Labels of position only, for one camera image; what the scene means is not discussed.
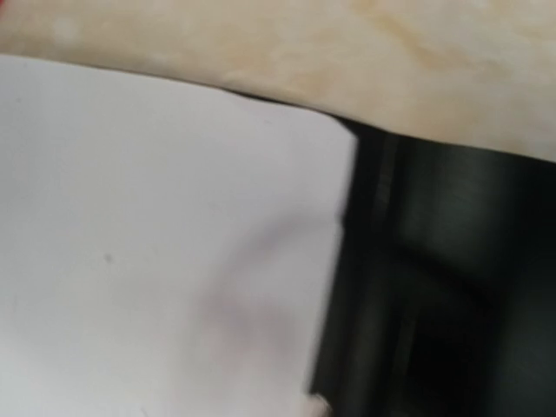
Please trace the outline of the paper sheet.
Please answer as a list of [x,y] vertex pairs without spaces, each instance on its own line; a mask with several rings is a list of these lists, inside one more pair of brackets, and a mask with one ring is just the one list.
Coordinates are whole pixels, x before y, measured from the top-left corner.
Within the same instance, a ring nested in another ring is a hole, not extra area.
[[314,416],[354,136],[218,89],[1,59],[1,413]]

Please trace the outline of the black clip file folder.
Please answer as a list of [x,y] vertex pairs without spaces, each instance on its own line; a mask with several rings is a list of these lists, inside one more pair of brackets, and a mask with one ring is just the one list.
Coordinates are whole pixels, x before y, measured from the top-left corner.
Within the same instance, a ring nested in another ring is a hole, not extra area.
[[354,138],[305,416],[555,413],[555,166]]

